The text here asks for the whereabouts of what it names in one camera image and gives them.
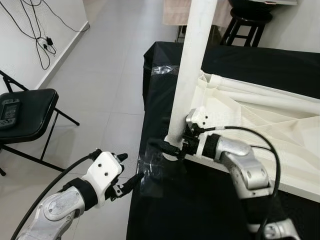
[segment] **baseboard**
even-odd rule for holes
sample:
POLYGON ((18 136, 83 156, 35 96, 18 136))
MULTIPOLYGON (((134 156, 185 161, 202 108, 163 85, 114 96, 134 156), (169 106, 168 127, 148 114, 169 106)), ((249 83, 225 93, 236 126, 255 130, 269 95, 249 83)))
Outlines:
MULTIPOLYGON (((87 29, 90 27, 89 22, 87 21, 84 26, 82 27, 81 31, 87 29)), ((35 87, 35 89, 45 89, 48 84, 50 83, 51 79, 54 78, 62 64, 65 62, 71 51, 75 48, 79 40, 82 38, 82 36, 86 33, 85 32, 78 32, 76 36, 73 38, 69 46, 64 50, 63 54, 61 54, 58 61, 55 63, 55 65, 51 68, 51 70, 44 76, 44 78, 41 80, 41 82, 35 87)))

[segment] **chair seat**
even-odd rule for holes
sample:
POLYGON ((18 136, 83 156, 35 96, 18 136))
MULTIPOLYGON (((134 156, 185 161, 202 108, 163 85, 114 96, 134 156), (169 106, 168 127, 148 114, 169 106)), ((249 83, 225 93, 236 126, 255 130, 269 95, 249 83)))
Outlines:
POLYGON ((29 142, 40 138, 46 132, 58 98, 59 95, 54 89, 8 92, 0 95, 1 112, 4 100, 19 99, 21 102, 16 125, 0 130, 0 143, 29 142))
POLYGON ((272 15, 268 11, 253 11, 232 8, 230 14, 238 21, 251 24, 265 25, 270 23, 272 20, 272 15))

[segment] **tiled floor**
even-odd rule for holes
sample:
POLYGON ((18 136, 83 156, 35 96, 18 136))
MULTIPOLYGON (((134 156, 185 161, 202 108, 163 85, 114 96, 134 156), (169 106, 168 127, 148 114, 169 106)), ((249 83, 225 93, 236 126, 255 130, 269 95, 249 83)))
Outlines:
MULTIPOLYGON (((59 93, 58 107, 80 122, 76 127, 59 117, 45 160, 67 167, 101 148, 128 153, 120 180, 134 175, 144 119, 143 54, 154 41, 173 42, 176 27, 162 25, 163 0, 85 0, 91 22, 49 88, 59 93)), ((46 137, 18 144, 39 156, 46 137)), ((85 162, 56 186, 84 174, 85 162)), ((8 152, 1 152, 0 233, 10 239, 22 216, 58 172, 8 152)), ((107 202, 76 219, 63 240, 124 240, 131 195, 107 202)))

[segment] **black folding chair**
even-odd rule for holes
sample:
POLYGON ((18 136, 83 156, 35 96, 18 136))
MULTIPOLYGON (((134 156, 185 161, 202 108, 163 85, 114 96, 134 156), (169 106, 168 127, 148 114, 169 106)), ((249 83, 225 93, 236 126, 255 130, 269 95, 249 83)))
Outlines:
MULTIPOLYGON (((0 75, 3 76, 4 83, 9 91, 8 93, 0 95, 0 113, 2 113, 3 110, 3 101, 19 99, 21 102, 16 124, 7 129, 0 129, 0 149, 62 172, 64 170, 63 168, 43 161, 57 118, 61 115, 77 126, 79 126, 80 123, 56 108, 59 95, 54 89, 28 90, 25 86, 1 70, 0 75), (13 92, 11 84, 18 86, 23 91, 13 92), (56 115, 40 158, 30 156, 7 146, 7 144, 30 142, 40 138, 46 132, 54 111, 56 115)), ((1 168, 0 174, 2 176, 6 175, 1 168)))

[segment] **black stool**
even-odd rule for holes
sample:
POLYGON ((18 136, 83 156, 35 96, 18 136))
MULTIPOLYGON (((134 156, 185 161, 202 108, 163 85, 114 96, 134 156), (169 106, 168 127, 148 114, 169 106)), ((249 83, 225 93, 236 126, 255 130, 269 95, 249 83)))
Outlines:
POLYGON ((272 15, 268 11, 244 11, 232 8, 230 11, 232 20, 226 29, 220 45, 231 46, 235 38, 246 39, 245 47, 258 47, 262 33, 267 23, 272 20, 272 15), (237 35, 241 26, 250 26, 248 36, 237 35))

